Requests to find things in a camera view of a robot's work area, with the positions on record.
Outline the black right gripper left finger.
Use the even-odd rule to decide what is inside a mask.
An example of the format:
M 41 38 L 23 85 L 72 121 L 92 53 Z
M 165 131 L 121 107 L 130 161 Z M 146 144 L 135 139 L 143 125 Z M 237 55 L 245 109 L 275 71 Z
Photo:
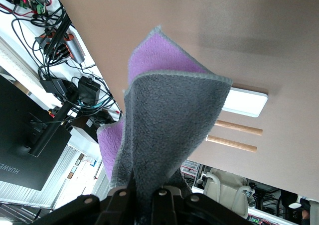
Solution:
M 133 172 L 128 185 L 116 187 L 100 201 L 95 195 L 80 195 L 37 219 L 37 225 L 134 225 L 136 185 Z

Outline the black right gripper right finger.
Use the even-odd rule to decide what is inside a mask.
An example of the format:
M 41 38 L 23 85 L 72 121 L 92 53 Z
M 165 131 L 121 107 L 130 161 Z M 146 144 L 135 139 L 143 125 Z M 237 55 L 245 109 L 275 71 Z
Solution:
M 251 225 L 246 219 L 201 193 L 183 198 L 177 187 L 156 190 L 151 225 Z

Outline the grey and purple towel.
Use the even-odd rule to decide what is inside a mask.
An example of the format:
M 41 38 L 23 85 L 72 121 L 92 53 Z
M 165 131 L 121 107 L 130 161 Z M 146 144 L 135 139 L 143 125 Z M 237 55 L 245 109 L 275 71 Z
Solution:
M 180 166 L 213 128 L 232 86 L 155 27 L 128 62 L 125 115 L 97 131 L 111 189 L 134 178 L 148 200 L 162 186 L 191 191 Z

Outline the white towel rack wooden rods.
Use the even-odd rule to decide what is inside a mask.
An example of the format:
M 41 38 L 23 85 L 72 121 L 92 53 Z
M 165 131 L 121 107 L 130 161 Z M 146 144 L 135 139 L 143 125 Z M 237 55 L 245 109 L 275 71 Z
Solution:
M 268 95 L 265 93 L 232 87 L 229 91 L 222 110 L 224 112 L 257 118 L 263 110 L 267 100 Z M 263 134 L 262 129 L 223 120 L 217 120 L 215 125 L 222 128 L 249 133 L 257 136 L 261 136 Z M 257 152 L 256 146 L 212 135 L 207 135 L 205 140 L 208 142 L 217 143 L 240 150 L 245 150 L 253 153 Z

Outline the white printed label box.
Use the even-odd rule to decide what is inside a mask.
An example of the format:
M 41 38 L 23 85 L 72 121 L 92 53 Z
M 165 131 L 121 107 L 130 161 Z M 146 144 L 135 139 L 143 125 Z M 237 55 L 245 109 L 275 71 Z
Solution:
M 196 178 L 199 169 L 200 163 L 188 159 L 186 159 L 180 166 L 181 173 L 192 178 Z

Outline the beige office chair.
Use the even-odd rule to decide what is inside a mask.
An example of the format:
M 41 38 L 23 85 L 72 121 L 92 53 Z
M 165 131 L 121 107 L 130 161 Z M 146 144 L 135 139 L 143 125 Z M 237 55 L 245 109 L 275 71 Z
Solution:
M 247 184 L 246 178 L 215 168 L 203 172 L 201 177 L 206 178 L 204 195 L 247 219 L 248 198 L 255 190 Z

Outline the black Huawei monitor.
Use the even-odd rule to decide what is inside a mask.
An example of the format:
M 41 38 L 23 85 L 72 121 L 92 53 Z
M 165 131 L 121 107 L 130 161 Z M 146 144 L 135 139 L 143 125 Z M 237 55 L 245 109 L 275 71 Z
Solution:
M 38 156 L 30 154 L 50 121 L 48 111 L 0 75 L 0 181 L 42 190 L 71 138 L 61 125 Z

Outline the black power adapter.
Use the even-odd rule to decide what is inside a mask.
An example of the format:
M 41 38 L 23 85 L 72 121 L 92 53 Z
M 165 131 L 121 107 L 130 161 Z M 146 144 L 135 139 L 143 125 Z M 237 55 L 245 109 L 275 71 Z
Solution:
M 65 94 L 67 92 L 62 79 L 40 80 L 40 83 L 47 93 Z
M 79 100 L 84 104 L 94 106 L 99 100 L 101 85 L 92 78 L 82 76 L 78 81 Z

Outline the grey metal USB hub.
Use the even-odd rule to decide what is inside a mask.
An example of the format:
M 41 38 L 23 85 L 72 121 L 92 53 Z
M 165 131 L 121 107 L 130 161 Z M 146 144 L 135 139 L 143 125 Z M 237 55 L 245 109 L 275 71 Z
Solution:
M 68 38 L 64 38 L 64 44 L 66 45 L 73 61 L 78 64 L 81 64 L 85 61 L 81 48 L 72 34 L 69 34 Z

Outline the brown table mat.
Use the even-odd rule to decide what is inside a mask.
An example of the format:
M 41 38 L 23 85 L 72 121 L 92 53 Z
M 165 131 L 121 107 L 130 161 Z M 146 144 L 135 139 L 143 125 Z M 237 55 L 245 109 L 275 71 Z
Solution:
M 319 199 L 319 0 L 60 1 L 121 108 L 128 59 L 156 26 L 215 74 L 266 93 L 257 118 L 219 117 L 262 135 L 210 132 L 257 152 L 205 141 L 191 159 Z

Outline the green circuit board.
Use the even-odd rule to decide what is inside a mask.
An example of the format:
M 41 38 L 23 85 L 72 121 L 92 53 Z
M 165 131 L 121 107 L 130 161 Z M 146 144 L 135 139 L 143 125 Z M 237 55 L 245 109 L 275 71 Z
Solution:
M 46 0 L 19 0 L 18 5 L 24 9 L 30 9 L 36 14 L 44 14 L 46 12 Z

